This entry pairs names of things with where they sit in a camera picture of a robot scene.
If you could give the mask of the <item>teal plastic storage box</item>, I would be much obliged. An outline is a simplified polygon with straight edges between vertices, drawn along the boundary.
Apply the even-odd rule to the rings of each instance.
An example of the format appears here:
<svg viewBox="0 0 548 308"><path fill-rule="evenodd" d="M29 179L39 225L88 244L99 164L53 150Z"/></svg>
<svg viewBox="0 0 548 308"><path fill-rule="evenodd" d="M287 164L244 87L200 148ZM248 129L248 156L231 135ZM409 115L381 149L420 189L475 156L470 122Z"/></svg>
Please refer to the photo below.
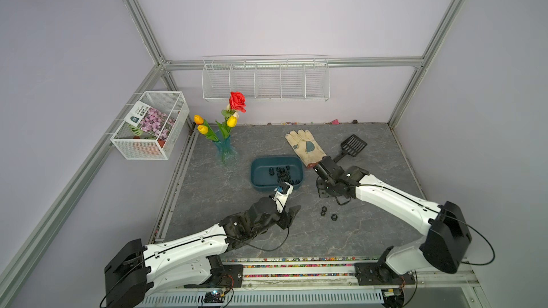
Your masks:
<svg viewBox="0 0 548 308"><path fill-rule="evenodd" d="M273 191L280 182L299 188L304 181L305 168L292 155L270 155L256 158L251 164L251 184L261 192Z"/></svg>

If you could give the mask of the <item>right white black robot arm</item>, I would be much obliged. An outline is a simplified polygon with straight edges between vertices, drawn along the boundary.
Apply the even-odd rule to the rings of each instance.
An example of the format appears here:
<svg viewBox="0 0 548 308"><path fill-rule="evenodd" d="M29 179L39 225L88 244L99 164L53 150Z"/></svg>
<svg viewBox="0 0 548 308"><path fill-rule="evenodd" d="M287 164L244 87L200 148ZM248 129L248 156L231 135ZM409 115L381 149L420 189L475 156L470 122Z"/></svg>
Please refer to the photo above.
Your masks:
<svg viewBox="0 0 548 308"><path fill-rule="evenodd" d="M320 193L375 205L421 234L413 242L390 246L383 252L374 270L381 282L423 268L448 274L459 270L472 236L458 205L420 199L357 166L344 170L329 156L313 169L318 174Z"/></svg>

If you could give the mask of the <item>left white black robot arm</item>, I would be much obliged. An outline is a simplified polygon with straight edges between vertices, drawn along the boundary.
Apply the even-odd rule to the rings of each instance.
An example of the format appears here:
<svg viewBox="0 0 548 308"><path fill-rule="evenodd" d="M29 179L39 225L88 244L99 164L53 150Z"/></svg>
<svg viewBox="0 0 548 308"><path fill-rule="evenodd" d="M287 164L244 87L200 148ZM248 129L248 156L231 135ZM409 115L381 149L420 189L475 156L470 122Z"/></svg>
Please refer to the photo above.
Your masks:
<svg viewBox="0 0 548 308"><path fill-rule="evenodd" d="M221 255L250 245L274 225L288 230L301 208L287 208L286 199L263 197L245 212L171 242L128 242L105 266L106 295L100 307L135 307L149 295L175 287L234 286L235 276L225 269Z"/></svg>

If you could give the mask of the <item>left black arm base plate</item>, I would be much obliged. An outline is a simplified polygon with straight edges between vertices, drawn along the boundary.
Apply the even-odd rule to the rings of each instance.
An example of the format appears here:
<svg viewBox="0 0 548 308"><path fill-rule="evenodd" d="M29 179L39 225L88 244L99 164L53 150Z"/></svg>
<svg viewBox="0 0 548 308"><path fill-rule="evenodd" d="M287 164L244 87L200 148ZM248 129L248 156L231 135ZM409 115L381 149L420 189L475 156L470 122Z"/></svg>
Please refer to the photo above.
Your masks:
<svg viewBox="0 0 548 308"><path fill-rule="evenodd" d="M243 282L242 265L224 265L223 269L216 268L215 272L199 285L184 285L185 289L232 287L240 288Z"/></svg>

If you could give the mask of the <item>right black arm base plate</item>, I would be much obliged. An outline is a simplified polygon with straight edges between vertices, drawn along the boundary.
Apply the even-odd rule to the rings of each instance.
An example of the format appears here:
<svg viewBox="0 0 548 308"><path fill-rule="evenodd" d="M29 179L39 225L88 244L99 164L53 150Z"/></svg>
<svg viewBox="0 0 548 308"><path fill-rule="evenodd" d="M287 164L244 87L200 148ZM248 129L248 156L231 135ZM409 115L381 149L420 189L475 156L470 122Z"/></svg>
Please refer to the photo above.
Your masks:
<svg viewBox="0 0 548 308"><path fill-rule="evenodd" d="M355 277L360 286L391 285L404 287L405 285L416 284L412 272L398 275L387 265L378 265L374 262L355 263Z"/></svg>

